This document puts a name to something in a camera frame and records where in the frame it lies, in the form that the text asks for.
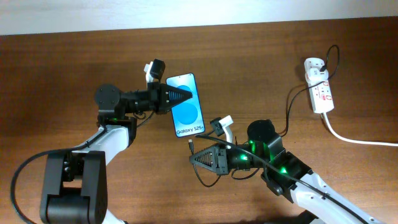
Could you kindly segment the blue Galaxy smartphone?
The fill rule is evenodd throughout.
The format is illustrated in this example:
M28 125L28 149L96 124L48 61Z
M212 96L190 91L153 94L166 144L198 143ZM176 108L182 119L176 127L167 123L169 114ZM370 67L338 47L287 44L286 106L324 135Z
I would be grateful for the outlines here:
M182 138L205 132L205 124L193 73L169 77L166 84L192 93L192 97L172 108L176 137Z

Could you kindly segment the white power strip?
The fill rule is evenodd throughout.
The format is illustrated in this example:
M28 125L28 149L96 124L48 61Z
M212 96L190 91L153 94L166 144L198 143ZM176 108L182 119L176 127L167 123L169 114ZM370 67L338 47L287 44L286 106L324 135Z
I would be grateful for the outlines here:
M305 73L310 67L319 68L320 71L323 72L327 70L324 68L324 65L325 62L320 58L307 58L304 61ZM314 113L323 114L334 109L333 98L328 80L314 85L310 83L308 84L308 87L312 103L312 110Z

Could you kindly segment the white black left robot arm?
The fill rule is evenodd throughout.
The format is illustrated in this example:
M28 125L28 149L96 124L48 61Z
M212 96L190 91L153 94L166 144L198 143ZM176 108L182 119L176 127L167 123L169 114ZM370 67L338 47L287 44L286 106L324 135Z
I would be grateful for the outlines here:
M129 92L101 85L95 93L98 132L77 147L47 157L40 219L44 223L122 223L108 210L106 166L135 140L134 113L165 114L192 96L160 82Z

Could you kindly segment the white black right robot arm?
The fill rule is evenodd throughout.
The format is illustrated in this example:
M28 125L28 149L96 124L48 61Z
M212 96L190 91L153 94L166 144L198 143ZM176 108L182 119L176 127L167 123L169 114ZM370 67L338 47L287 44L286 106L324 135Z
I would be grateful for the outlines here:
M299 223L380 223L338 192L333 190L312 168L287 151L271 120L257 120L247 128L245 144L232 142L229 127L217 124L217 135L201 135L214 141L210 147L192 152L193 167L202 167L217 176L237 170L262 170L261 179L276 196L304 209L295 219Z

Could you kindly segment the white charger plug adapter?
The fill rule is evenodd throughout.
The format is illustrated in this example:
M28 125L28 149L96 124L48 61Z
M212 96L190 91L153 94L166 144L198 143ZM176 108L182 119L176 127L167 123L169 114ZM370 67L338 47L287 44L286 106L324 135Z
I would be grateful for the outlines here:
M327 70L321 72L320 69L316 67L310 67L305 74L305 79L307 83L311 83L312 85L327 81L328 77L329 74Z

